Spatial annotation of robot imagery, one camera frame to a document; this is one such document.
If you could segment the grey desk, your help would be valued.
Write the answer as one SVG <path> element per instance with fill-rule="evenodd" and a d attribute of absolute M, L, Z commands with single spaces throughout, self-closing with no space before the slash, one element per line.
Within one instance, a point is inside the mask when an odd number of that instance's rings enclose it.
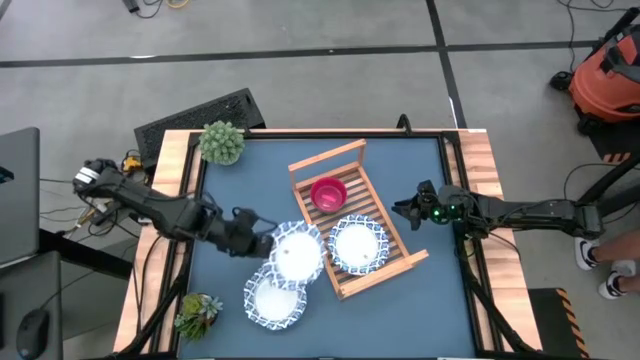
<path fill-rule="evenodd" d="M 0 360 L 22 360 L 16 335 L 22 318 L 40 308 L 49 314 L 47 345 L 36 360 L 63 360 L 61 259 L 48 252 L 0 269 Z"/>

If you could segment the wooden slatted shelf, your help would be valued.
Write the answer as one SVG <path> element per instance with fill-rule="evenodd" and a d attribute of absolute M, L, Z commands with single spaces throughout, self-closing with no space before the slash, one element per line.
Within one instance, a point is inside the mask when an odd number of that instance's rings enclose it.
<path fill-rule="evenodd" d="M 364 154 L 367 142 L 359 139 L 326 152 L 314 155 L 288 166 L 292 182 L 292 189 L 296 201 L 306 222 L 318 227 L 322 239 L 327 241 L 330 230 L 339 220 L 347 215 L 367 215 L 378 222 L 389 235 L 390 260 L 379 270 L 367 275 L 352 275 L 342 270 L 330 254 L 325 256 L 325 267 L 334 291 L 339 299 L 344 300 L 352 295 L 367 290 L 383 281 L 398 276 L 414 267 L 428 257 L 423 249 L 414 254 L 410 253 L 391 221 L 375 188 L 364 169 Z M 298 181 L 295 174 L 312 165 L 344 155 L 349 151 L 357 151 L 355 161 L 335 167 L 327 172 Z M 312 203 L 312 186 L 324 177 L 331 177 L 342 181 L 346 186 L 346 202 L 334 214 L 324 214 Z"/>

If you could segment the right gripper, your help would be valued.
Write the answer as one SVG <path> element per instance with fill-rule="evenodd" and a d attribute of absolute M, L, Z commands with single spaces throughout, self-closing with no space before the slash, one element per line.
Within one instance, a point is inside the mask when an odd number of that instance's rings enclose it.
<path fill-rule="evenodd" d="M 394 203 L 394 212 L 409 212 L 407 219 L 412 230 L 418 230 L 422 220 L 439 225 L 462 221 L 473 209 L 470 194 L 463 188 L 446 185 L 436 190 L 430 180 L 417 187 L 417 197 Z"/>

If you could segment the orange black shop vacuum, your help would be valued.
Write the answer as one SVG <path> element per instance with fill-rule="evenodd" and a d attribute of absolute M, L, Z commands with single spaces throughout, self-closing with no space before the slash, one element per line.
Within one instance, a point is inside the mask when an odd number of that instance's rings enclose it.
<path fill-rule="evenodd" d="M 560 71 L 551 88 L 567 92 L 585 136 L 613 126 L 640 124 L 640 7 L 626 9 L 575 69 Z"/>

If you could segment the white black shoe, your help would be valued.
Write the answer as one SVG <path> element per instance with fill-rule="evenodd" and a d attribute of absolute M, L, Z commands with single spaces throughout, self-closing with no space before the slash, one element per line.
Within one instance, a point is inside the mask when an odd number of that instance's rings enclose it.
<path fill-rule="evenodd" d="M 574 238 L 574 253 L 577 266 L 585 271 L 594 269 L 599 265 L 593 251 L 600 245 L 598 240 L 587 240 L 581 237 Z"/>
<path fill-rule="evenodd" d="M 605 299 L 618 299 L 626 294 L 625 291 L 620 289 L 620 280 L 635 275 L 636 263 L 634 260 L 614 261 L 607 279 L 599 285 L 598 292 Z"/>

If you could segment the black computer mouse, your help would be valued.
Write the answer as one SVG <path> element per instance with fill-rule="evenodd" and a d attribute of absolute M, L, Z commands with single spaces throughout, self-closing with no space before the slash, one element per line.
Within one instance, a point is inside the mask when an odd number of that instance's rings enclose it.
<path fill-rule="evenodd" d="M 28 312 L 16 331 L 16 351 L 21 360 L 36 360 L 46 350 L 50 315 L 43 308 Z"/>

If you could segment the pink translucent plastic bowl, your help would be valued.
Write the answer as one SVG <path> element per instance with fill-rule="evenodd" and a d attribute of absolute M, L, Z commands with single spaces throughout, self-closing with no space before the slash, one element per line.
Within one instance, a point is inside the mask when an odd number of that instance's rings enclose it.
<path fill-rule="evenodd" d="M 346 202 L 346 185 L 335 177 L 323 177 L 312 184 L 310 190 L 312 204 L 322 213 L 335 213 Z"/>

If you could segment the black orange striped mat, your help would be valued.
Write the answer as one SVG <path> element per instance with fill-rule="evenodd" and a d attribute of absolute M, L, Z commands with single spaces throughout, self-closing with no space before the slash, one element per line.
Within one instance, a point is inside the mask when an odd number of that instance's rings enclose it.
<path fill-rule="evenodd" d="M 640 155 L 640 120 L 605 123 L 584 117 L 578 121 L 577 130 L 606 163 L 617 164 Z"/>

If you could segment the black metal stand leg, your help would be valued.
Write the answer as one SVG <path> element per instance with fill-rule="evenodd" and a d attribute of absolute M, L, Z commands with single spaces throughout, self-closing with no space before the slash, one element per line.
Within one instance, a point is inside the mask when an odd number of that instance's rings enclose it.
<path fill-rule="evenodd" d="M 623 175 L 640 165 L 640 155 L 632 155 L 596 181 L 577 201 L 576 210 L 587 224 L 601 222 L 611 213 L 640 202 L 640 183 L 604 200 L 604 193 Z"/>
<path fill-rule="evenodd" d="M 55 251 L 61 258 L 104 275 L 128 280 L 132 263 L 101 250 L 71 241 L 45 229 L 39 230 L 38 254 Z"/>

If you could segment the black yellow striped mat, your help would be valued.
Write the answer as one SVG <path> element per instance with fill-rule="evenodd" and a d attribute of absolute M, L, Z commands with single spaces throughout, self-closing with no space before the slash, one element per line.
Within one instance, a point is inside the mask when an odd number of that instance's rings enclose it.
<path fill-rule="evenodd" d="M 577 317 L 563 288 L 528 290 L 543 351 L 548 355 L 590 357 Z"/>

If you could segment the round green plant grey pot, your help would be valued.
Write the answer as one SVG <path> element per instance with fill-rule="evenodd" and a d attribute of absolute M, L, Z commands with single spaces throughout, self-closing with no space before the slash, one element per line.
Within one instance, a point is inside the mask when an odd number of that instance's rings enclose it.
<path fill-rule="evenodd" d="M 199 137 L 199 149 L 203 160 L 229 166 L 236 163 L 244 151 L 243 132 L 231 122 L 217 121 L 204 126 Z"/>

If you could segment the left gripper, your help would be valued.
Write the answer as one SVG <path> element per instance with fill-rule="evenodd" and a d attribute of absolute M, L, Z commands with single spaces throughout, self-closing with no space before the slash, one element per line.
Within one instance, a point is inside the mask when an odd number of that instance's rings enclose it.
<path fill-rule="evenodd" d="M 214 232 L 214 244 L 231 257 L 268 258 L 274 238 L 266 232 L 255 232 L 253 227 L 262 218 L 254 210 L 236 207 L 233 219 L 224 220 Z"/>

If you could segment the blue patterned paper bowl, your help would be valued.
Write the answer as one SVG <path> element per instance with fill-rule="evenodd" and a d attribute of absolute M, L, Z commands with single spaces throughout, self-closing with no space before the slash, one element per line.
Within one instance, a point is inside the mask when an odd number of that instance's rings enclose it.
<path fill-rule="evenodd" d="M 296 290 L 319 277 L 324 269 L 326 247 L 316 225 L 304 220 L 283 222 L 271 237 L 273 245 L 265 269 L 274 287 Z"/>
<path fill-rule="evenodd" d="M 300 320 L 307 307 L 307 292 L 304 287 L 289 290 L 273 285 L 263 265 L 245 282 L 243 306 L 249 320 L 280 331 Z"/>
<path fill-rule="evenodd" d="M 390 257 L 390 239 L 384 227 L 366 215 L 350 214 L 330 230 L 332 262 L 342 271 L 364 276 L 384 266 Z"/>

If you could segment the spiky succulent plant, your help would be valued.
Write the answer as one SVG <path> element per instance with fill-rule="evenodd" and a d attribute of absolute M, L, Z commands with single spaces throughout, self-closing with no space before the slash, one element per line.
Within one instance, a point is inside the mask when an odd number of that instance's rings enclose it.
<path fill-rule="evenodd" d="M 222 310 L 223 302 L 218 297 L 190 293 L 182 299 L 174 326 L 183 339 L 198 341 L 206 335 Z"/>

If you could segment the grey laptop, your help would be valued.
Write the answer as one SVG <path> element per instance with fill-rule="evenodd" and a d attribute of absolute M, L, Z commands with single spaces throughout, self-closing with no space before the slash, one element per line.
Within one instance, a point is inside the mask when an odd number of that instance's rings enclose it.
<path fill-rule="evenodd" d="M 39 247 L 40 131 L 0 135 L 0 264 Z"/>

